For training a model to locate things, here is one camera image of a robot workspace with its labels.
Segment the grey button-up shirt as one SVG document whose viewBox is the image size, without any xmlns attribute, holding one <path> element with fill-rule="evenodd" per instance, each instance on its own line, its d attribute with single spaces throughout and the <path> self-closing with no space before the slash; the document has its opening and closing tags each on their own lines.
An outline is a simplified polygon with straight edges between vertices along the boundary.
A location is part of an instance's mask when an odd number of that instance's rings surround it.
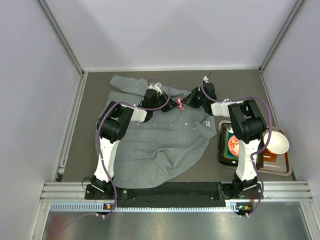
<svg viewBox="0 0 320 240">
<path fill-rule="evenodd" d="M 152 83 L 115 75 L 110 84 L 116 91 L 108 95 L 105 109 L 112 101 L 138 105 Z M 165 86 L 161 90 L 174 101 L 190 94 Z M 216 135 L 215 118 L 202 107 L 154 111 L 148 122 L 129 124 L 116 150 L 113 183 L 124 189 L 158 187 L 196 164 Z"/>
</svg>

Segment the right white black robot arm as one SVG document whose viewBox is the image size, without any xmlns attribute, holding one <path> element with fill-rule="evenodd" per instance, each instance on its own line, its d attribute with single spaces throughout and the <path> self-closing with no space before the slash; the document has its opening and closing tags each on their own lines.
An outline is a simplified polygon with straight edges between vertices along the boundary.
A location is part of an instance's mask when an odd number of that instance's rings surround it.
<svg viewBox="0 0 320 240">
<path fill-rule="evenodd" d="M 263 133 L 267 130 L 256 101 L 245 97 L 217 100 L 214 85 L 203 81 L 201 87 L 194 88 L 181 103 L 195 109 L 202 107 L 211 116 L 229 118 L 233 135 L 239 140 L 238 164 L 232 184 L 217 186 L 219 197 L 229 200 L 251 194 L 258 186 L 256 161 Z"/>
</svg>

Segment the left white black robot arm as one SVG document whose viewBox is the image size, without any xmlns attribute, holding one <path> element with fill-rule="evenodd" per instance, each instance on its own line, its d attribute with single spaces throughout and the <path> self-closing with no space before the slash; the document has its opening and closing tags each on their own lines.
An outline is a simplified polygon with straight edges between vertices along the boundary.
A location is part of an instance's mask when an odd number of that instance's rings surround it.
<svg viewBox="0 0 320 240">
<path fill-rule="evenodd" d="M 96 124 L 98 163 L 90 179 L 92 187 L 104 194 L 114 194 L 116 192 L 113 182 L 116 151 L 129 124 L 131 122 L 146 123 L 153 117 L 153 112 L 161 110 L 167 113 L 175 108 L 184 108 L 181 99 L 172 100 L 159 87 L 147 89 L 143 100 L 138 105 L 111 101 Z"/>
</svg>

